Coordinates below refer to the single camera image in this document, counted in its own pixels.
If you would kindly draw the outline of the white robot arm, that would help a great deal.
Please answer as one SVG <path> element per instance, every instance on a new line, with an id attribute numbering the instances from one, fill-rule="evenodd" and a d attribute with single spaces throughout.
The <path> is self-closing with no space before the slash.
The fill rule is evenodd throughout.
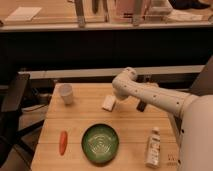
<path id="1" fill-rule="evenodd" d="M 115 95 L 129 96 L 156 106 L 182 120 L 178 171 L 213 171 L 213 95 L 192 93 L 138 83 L 132 67 L 112 81 Z"/>

